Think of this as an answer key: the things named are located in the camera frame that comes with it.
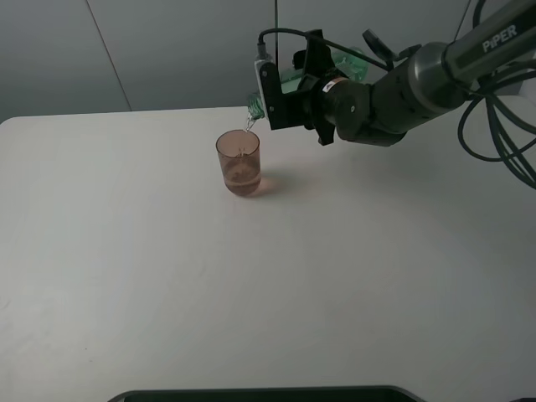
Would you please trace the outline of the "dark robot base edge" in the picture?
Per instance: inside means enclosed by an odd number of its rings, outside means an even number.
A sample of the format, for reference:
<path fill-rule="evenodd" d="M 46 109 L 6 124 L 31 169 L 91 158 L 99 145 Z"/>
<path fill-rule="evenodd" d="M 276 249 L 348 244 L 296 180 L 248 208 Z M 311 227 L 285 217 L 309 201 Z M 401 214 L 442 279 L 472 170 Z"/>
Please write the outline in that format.
<path fill-rule="evenodd" d="M 324 386 L 268 389 L 133 390 L 111 401 L 422 401 L 391 385 Z"/>

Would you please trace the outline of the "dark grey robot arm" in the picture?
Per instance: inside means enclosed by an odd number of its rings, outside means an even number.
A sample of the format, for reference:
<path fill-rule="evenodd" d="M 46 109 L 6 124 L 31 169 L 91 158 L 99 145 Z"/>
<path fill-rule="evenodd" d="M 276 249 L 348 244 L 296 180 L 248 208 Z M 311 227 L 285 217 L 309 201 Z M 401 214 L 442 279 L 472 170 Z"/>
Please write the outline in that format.
<path fill-rule="evenodd" d="M 534 47 L 535 3 L 512 1 L 450 44 L 417 45 L 394 54 L 372 31 L 363 37 L 388 69 L 372 85 L 342 76 L 325 44 L 307 42 L 301 95 L 287 115 L 316 131 L 322 145 L 340 137 L 388 147 L 409 130 L 455 110 L 474 81 Z"/>

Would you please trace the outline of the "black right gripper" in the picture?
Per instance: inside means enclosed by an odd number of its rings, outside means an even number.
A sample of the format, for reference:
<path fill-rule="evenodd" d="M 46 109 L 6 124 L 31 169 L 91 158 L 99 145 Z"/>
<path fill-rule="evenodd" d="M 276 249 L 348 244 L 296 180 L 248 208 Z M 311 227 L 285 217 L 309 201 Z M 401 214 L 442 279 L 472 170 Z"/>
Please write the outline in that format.
<path fill-rule="evenodd" d="M 307 47 L 294 53 L 292 65 L 306 75 L 301 80 L 303 126 L 317 133 L 322 146 L 332 144 L 335 134 L 356 142 L 370 114 L 369 86 L 343 76 L 321 78 L 333 72 L 335 64 L 330 48 L 317 40 L 307 39 Z"/>

